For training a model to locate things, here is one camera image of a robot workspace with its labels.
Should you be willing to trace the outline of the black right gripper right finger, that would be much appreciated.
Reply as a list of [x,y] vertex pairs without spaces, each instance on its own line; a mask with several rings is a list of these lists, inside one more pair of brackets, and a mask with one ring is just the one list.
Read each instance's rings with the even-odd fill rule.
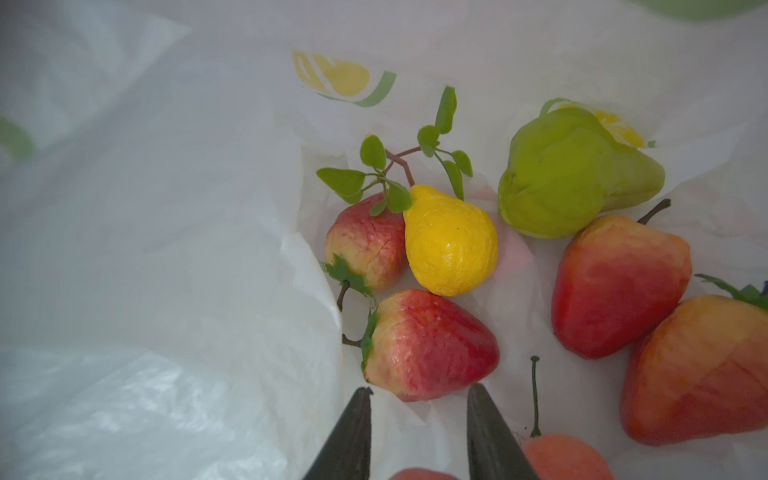
[[470,386],[467,453],[471,480],[539,480],[487,389]]

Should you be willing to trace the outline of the red yellow fake apple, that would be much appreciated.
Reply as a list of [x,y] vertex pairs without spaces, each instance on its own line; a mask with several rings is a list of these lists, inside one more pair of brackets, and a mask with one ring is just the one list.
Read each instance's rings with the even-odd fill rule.
[[501,358],[493,332],[464,308],[429,291],[407,289],[369,311],[359,340],[365,380],[403,402],[428,401],[484,379]]

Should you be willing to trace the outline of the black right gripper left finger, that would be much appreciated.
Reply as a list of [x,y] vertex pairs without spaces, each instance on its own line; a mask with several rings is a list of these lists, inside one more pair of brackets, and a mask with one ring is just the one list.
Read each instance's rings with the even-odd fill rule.
[[353,393],[304,480],[370,478],[372,395],[369,387],[359,387]]

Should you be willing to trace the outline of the white lemon-print plastic bag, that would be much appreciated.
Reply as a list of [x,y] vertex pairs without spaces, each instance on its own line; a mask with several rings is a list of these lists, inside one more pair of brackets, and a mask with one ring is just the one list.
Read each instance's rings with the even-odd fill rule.
[[552,100],[667,171],[696,274],[767,277],[767,7],[735,1],[5,1],[1,475],[299,479],[367,303],[316,176],[412,147],[442,90],[470,201]]

